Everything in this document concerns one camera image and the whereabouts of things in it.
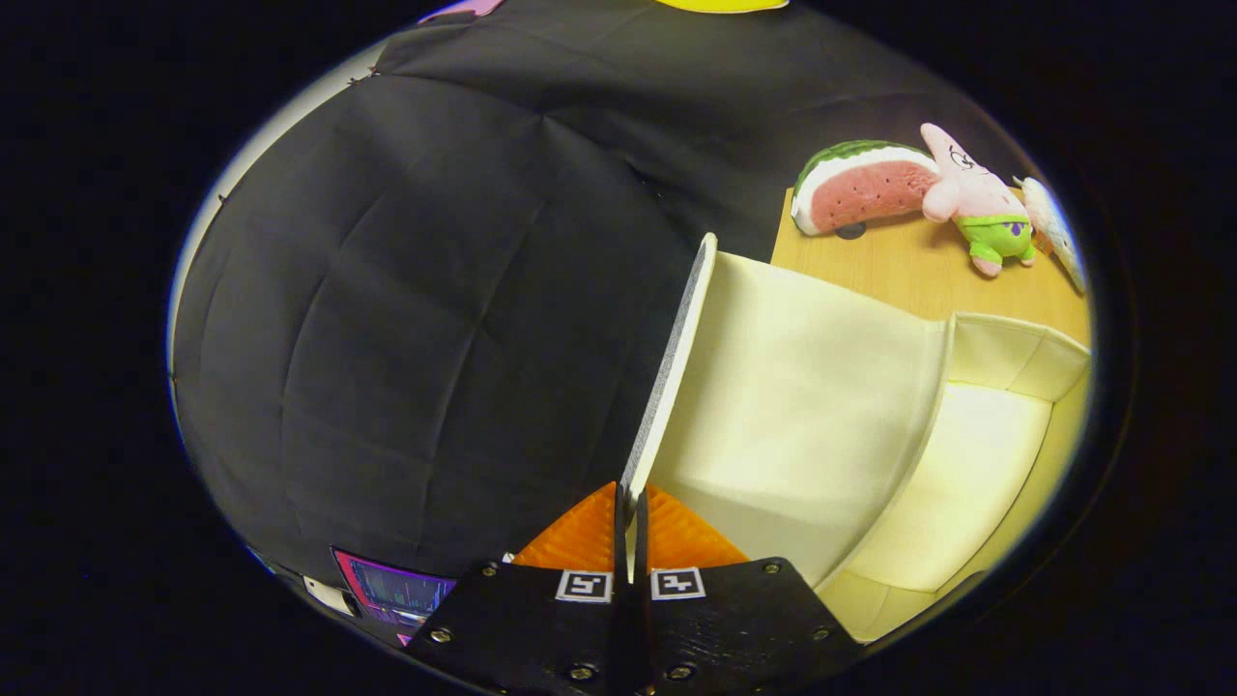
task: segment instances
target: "plush toy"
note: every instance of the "plush toy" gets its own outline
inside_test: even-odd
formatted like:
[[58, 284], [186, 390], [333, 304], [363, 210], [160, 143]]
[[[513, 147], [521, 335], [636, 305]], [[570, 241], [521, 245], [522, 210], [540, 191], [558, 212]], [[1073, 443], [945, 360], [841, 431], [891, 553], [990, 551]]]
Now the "plush toy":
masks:
[[919, 127], [940, 167], [940, 180], [924, 194], [924, 216], [952, 219], [971, 242], [971, 261], [981, 273], [996, 277], [1006, 256], [1024, 266], [1035, 262], [1027, 208], [997, 174], [983, 168], [948, 132], [933, 124]]
[[1027, 206], [1030, 224], [1035, 227], [1035, 236], [1047, 237], [1048, 248], [1040, 251], [1060, 258], [1079, 292], [1086, 292], [1086, 276], [1082, 274], [1082, 263], [1079, 262], [1077, 251], [1074, 248], [1074, 235], [1053, 194], [1043, 183], [1029, 176], [1023, 179], [1014, 177], [1013, 182], [1022, 187], [1023, 205]]
[[807, 235], [842, 230], [873, 218], [917, 211], [940, 178], [927, 152], [886, 140], [850, 140], [816, 152], [803, 167], [790, 216]]

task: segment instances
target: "computer screen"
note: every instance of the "computer screen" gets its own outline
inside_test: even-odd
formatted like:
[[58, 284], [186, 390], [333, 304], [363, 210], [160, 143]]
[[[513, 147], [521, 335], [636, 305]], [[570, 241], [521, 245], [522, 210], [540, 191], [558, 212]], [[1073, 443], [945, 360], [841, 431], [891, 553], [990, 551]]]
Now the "computer screen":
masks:
[[344, 581], [380, 621], [423, 623], [455, 587], [454, 580], [387, 566], [338, 549], [333, 551]]

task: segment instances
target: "green shorts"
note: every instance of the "green shorts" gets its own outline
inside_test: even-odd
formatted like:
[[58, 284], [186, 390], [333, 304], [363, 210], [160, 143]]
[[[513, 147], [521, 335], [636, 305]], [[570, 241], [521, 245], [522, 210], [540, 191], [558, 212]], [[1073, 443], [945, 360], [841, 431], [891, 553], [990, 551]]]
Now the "green shorts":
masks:
[[999, 263], [1006, 256], [1029, 260], [1035, 255], [1030, 245], [1030, 220], [1025, 215], [985, 215], [959, 218], [957, 227], [971, 242], [971, 255]]

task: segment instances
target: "wooden table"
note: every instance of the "wooden table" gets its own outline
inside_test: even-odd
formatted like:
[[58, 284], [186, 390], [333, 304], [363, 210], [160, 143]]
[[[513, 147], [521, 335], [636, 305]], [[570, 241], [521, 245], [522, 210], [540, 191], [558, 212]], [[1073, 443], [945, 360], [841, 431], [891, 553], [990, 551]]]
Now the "wooden table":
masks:
[[[1019, 189], [1012, 188], [1022, 197]], [[927, 319], [957, 312], [1001, 314], [1053, 326], [1091, 345], [1091, 310], [1055, 257], [1037, 256], [1024, 267], [1007, 258], [996, 278], [971, 265], [967, 242], [954, 223], [936, 224], [920, 213], [870, 223], [854, 240], [808, 236], [790, 219], [785, 193], [774, 266], [819, 277]]]

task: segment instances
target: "black cloth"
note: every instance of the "black cloth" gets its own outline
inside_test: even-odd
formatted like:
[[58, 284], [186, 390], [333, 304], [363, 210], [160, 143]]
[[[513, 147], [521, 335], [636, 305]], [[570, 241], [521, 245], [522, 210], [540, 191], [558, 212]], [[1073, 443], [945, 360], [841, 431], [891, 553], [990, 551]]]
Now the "black cloth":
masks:
[[617, 480], [700, 237], [768, 260], [815, 151], [931, 120], [1034, 173], [944, 82], [795, 5], [458, 20], [393, 36], [251, 167], [178, 309], [197, 472], [324, 581], [330, 545], [458, 575]]

